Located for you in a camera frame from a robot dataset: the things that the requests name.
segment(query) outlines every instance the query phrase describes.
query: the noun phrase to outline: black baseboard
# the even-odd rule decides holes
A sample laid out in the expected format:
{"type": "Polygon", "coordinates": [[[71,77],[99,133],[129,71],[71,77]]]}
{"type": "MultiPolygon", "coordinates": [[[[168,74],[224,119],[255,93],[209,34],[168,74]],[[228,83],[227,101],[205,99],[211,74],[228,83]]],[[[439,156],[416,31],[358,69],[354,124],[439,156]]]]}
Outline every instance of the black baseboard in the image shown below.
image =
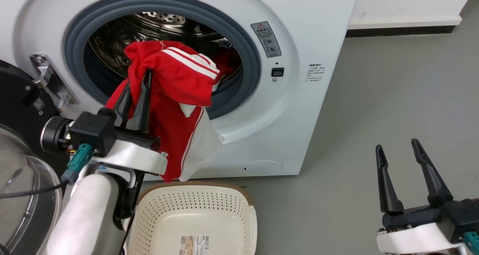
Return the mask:
{"type": "Polygon", "coordinates": [[[346,38],[349,38],[349,37],[420,35],[420,34],[450,34],[454,30],[454,27],[455,27],[455,25],[430,26],[430,27],[404,27],[404,28],[380,28],[380,29],[348,30],[346,32],[346,38]]]}

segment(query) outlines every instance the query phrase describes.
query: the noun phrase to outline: perforated basket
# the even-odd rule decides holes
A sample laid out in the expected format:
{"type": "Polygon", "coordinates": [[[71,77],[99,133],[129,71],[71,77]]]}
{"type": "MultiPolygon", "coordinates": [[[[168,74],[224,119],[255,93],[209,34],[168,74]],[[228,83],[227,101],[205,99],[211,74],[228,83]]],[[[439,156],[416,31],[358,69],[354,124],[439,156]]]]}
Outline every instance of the perforated basket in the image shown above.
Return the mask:
{"type": "Polygon", "coordinates": [[[238,186],[159,184],[139,198],[127,255],[254,255],[256,211],[238,186]]]}

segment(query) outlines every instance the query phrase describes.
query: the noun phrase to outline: metal hinge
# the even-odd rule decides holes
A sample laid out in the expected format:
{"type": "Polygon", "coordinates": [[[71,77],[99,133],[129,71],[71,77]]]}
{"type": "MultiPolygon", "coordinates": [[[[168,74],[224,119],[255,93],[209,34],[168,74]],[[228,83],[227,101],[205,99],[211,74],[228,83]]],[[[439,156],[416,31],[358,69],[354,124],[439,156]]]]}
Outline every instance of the metal hinge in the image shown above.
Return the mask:
{"type": "Polygon", "coordinates": [[[31,54],[30,61],[37,70],[37,75],[32,77],[33,82],[50,95],[60,113],[67,110],[69,105],[78,103],[46,54],[31,54]]]}

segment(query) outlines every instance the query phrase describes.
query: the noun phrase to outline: barcode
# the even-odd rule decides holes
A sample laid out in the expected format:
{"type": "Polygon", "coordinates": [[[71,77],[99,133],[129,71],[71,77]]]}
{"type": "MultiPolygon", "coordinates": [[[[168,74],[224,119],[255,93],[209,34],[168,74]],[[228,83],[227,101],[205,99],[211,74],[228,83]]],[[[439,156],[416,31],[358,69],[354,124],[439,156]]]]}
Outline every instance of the barcode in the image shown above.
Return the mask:
{"type": "Polygon", "coordinates": [[[205,237],[205,251],[209,251],[209,236],[205,237]]]}

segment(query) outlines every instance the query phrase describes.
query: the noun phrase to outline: basket handle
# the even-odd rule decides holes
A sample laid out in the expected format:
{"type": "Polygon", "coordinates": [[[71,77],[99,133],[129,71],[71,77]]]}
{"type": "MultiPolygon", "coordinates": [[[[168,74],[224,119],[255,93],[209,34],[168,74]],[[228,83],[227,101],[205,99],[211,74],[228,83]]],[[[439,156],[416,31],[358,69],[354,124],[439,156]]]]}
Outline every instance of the basket handle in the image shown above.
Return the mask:
{"type": "Polygon", "coordinates": [[[250,228],[253,232],[251,234],[251,255],[254,255],[256,252],[256,241],[258,239],[258,220],[256,219],[256,210],[253,206],[250,206],[250,228]]]}

